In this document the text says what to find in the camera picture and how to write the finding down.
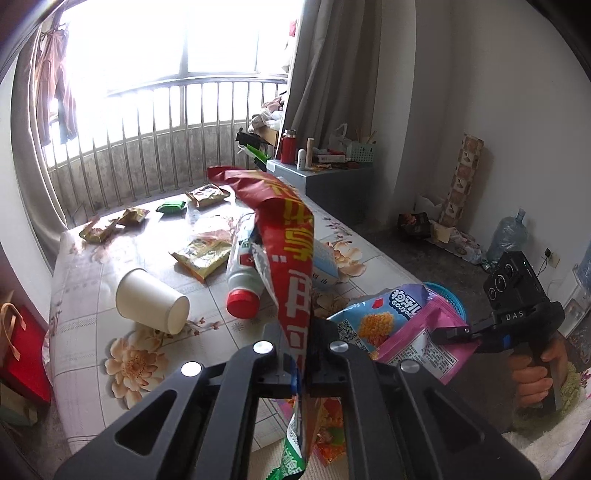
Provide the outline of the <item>person's right hand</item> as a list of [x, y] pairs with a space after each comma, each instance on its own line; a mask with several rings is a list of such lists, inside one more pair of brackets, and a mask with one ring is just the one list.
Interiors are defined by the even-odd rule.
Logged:
[[[541, 355], [542, 361], [554, 363], [557, 378], [562, 386], [567, 377], [568, 356], [565, 340], [555, 337]], [[508, 359], [512, 380], [516, 383], [516, 402], [520, 408], [527, 408], [542, 402], [553, 389], [554, 380], [548, 370], [535, 365], [531, 356], [513, 353]]]

